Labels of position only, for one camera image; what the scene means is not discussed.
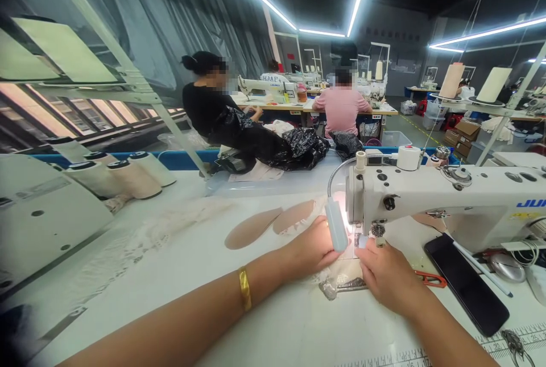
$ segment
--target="black hair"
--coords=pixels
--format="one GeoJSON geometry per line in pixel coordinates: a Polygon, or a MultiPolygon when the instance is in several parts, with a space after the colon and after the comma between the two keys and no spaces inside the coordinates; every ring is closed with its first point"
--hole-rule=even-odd
{"type": "Polygon", "coordinates": [[[353,76],[348,70],[338,69],[336,70],[336,85],[351,85],[353,83],[353,76]]]}
{"type": "Polygon", "coordinates": [[[269,69],[269,71],[279,72],[279,63],[277,62],[277,60],[273,59],[269,63],[267,63],[267,68],[269,69]]]}
{"type": "Polygon", "coordinates": [[[222,57],[208,51],[197,51],[192,56],[183,56],[181,62],[186,69],[198,76],[210,74],[215,69],[226,71],[228,68],[222,57]]]}

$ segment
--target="juki logo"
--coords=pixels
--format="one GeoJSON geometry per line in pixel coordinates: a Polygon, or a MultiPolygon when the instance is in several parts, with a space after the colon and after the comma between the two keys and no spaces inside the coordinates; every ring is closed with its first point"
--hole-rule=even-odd
{"type": "Polygon", "coordinates": [[[546,207],[546,199],[527,199],[525,203],[519,203],[518,208],[542,208],[546,207]]]}

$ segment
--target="gold bangle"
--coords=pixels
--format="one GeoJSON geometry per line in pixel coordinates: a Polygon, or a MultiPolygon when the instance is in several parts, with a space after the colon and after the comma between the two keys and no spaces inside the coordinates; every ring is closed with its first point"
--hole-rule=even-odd
{"type": "Polygon", "coordinates": [[[252,299],[250,298],[249,279],[246,276],[246,267],[239,268],[239,284],[241,285],[241,297],[243,298],[243,307],[245,312],[252,308],[252,299]]]}

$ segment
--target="smartphone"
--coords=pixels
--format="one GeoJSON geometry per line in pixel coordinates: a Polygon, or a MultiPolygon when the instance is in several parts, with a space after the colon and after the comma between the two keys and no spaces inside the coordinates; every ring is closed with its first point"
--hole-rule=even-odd
{"type": "Polygon", "coordinates": [[[478,330],[486,337],[497,333],[510,313],[472,265],[443,234],[425,244],[425,252],[478,330]]]}

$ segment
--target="ruler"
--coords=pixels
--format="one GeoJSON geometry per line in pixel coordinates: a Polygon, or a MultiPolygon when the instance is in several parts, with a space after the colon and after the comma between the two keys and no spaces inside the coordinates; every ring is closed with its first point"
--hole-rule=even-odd
{"type": "MultiPolygon", "coordinates": [[[[529,324],[510,330],[518,334],[531,358],[533,358],[533,352],[546,348],[546,323],[529,324]]],[[[475,339],[495,360],[511,357],[506,340],[502,338],[500,332],[492,337],[476,336],[475,339]]],[[[432,364],[423,348],[415,348],[405,352],[336,364],[335,367],[432,367],[432,364]]]]}

